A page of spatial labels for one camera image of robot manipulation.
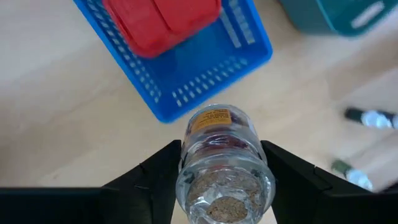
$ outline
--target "orange label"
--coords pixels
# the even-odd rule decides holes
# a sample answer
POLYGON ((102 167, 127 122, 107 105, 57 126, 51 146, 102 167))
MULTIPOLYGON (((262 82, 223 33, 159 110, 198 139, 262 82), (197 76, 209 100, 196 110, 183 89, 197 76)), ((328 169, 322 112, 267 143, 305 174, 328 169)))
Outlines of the orange label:
POLYGON ((192 132, 214 124, 231 124, 231 113, 227 109, 208 110, 198 115, 192 124, 192 132))

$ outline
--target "blue plastic basket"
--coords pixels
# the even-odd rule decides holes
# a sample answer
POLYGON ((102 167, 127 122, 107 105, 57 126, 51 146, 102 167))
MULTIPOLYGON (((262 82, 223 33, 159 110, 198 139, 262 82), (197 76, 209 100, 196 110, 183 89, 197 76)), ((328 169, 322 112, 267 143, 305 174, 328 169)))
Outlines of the blue plastic basket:
POLYGON ((222 0, 218 20, 157 58, 134 55, 101 0, 75 0, 157 119, 168 123, 268 61, 251 0, 222 0))

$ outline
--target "wooden floor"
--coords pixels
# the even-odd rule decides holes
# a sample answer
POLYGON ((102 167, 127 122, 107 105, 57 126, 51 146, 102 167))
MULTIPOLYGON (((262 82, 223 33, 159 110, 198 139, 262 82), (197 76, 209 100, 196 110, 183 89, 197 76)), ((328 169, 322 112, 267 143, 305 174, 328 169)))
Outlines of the wooden floor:
MULTIPOLYGON (((328 169, 351 161, 396 179, 398 132, 347 122, 349 105, 398 112, 398 12, 359 39, 299 34, 256 0, 272 60, 210 103, 233 104, 261 139, 328 169)), ((72 1, 0 2, 0 185, 99 186, 183 133, 152 115, 72 1)), ((267 212, 262 223, 273 223, 267 212)), ((187 223, 176 206, 173 223, 187 223)))

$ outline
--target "basket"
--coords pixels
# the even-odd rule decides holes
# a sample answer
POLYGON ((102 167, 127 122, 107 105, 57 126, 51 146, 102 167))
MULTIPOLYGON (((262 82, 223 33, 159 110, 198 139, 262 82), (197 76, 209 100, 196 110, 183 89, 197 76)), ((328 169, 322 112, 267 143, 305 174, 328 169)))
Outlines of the basket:
POLYGON ((101 0, 74 1, 161 122, 174 121, 272 55, 251 0, 222 0, 216 22, 152 59, 131 52, 101 0))
POLYGON ((279 1, 301 32, 347 37, 365 33, 398 3, 398 0, 279 1))

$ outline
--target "red box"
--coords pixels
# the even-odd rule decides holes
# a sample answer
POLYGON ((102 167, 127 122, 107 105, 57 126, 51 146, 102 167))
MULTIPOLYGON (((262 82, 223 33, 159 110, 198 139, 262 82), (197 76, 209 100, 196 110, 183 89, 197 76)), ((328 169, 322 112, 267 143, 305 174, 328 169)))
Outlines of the red box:
POLYGON ((131 50, 153 58, 216 21, 221 0, 103 0, 131 50))

